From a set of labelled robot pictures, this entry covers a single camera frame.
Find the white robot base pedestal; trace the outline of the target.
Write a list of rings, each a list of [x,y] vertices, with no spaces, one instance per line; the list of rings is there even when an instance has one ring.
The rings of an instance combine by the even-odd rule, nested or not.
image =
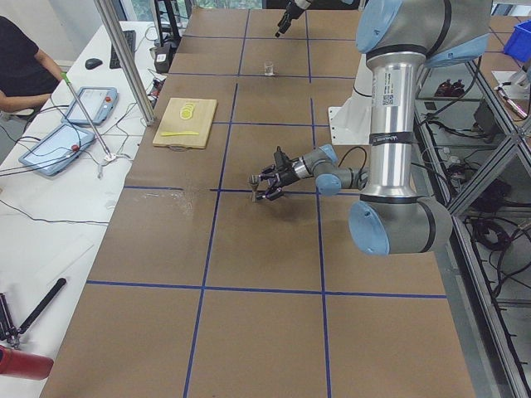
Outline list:
[[[353,83],[353,92],[341,107],[329,107],[329,127],[333,145],[369,145],[373,73],[362,54]]]

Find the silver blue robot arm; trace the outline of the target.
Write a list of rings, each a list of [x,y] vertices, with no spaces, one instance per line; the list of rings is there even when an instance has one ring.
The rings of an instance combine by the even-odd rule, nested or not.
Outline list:
[[[281,35],[286,34],[292,21],[299,19],[311,5],[312,1],[309,0],[289,0],[283,15],[277,24],[275,37],[280,37]]]
[[[371,1],[356,35],[373,75],[368,168],[340,167],[330,145],[299,158],[275,153],[255,182],[267,182],[256,199],[273,201],[283,189],[313,178],[320,194],[357,188],[348,226],[369,255],[424,253],[450,238],[451,215],[410,184],[417,73],[480,57],[489,41],[489,1]]]

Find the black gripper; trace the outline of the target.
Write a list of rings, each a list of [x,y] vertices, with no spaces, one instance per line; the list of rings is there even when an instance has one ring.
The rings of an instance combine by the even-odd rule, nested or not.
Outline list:
[[[296,3],[289,3],[286,6],[285,12],[280,20],[280,26],[275,33],[275,37],[284,35],[294,19],[298,19],[302,15],[302,9]]]
[[[259,178],[273,178],[272,185],[275,187],[267,188],[264,191],[257,191],[255,196],[256,201],[277,200],[284,195],[281,187],[289,186],[292,183],[297,182],[297,174],[292,166],[267,166],[260,171]]]

